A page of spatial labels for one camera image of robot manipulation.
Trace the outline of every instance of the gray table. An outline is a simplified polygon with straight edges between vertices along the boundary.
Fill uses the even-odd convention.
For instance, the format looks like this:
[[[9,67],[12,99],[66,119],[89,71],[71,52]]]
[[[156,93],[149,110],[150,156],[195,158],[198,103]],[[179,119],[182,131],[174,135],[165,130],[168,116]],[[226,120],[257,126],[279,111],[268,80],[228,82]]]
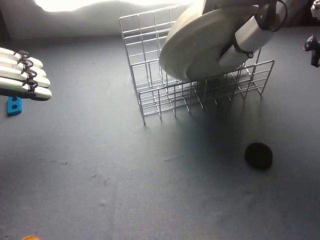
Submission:
[[[18,43],[44,63],[47,102],[0,98],[0,238],[305,240],[320,234],[320,28],[281,30],[263,97],[143,125],[119,37]],[[274,154],[244,161],[248,143]]]

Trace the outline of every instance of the metal wire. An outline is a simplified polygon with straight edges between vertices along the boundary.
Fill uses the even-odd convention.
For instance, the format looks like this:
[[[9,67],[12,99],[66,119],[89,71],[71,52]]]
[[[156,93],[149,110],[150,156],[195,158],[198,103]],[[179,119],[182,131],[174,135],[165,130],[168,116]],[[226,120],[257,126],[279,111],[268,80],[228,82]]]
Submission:
[[[218,105],[219,99],[232,101],[234,96],[247,97],[249,91],[263,94],[274,60],[259,62],[261,49],[255,54],[256,61],[244,63],[235,72],[225,72],[195,82],[182,82],[167,75],[159,65],[159,56],[165,39],[177,18],[191,4],[165,7],[153,11],[124,16],[119,19],[122,39],[136,93],[142,120],[145,116],[200,104],[205,109],[209,102]]]

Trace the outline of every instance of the blue object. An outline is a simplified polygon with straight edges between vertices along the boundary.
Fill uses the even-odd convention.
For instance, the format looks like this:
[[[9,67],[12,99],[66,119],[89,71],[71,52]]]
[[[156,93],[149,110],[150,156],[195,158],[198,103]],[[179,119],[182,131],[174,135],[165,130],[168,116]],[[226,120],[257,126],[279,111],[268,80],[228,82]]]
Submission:
[[[8,116],[14,116],[22,113],[22,99],[20,97],[9,96],[7,106]]]

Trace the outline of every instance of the wire basket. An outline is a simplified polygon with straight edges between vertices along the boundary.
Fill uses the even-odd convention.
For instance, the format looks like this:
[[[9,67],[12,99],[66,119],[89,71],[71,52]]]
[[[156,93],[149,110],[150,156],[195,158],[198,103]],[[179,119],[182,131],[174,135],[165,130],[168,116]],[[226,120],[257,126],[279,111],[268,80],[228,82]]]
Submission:
[[[183,82],[160,67],[159,56],[166,37],[178,17],[191,4],[160,8],[124,16],[119,19],[122,39],[144,124],[146,116],[163,112],[177,113],[178,108],[189,112],[192,104],[205,109],[208,102],[218,104],[220,98],[244,99],[248,92],[263,94],[275,61],[259,62],[261,49],[235,72],[208,77],[202,81]]]

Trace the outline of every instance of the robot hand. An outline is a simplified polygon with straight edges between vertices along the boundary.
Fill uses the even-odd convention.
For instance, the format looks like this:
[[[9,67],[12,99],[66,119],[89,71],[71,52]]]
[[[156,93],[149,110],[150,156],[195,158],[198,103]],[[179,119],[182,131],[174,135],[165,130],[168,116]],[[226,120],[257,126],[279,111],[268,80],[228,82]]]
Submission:
[[[0,48],[0,95],[46,101],[52,96],[41,61],[26,51]]]

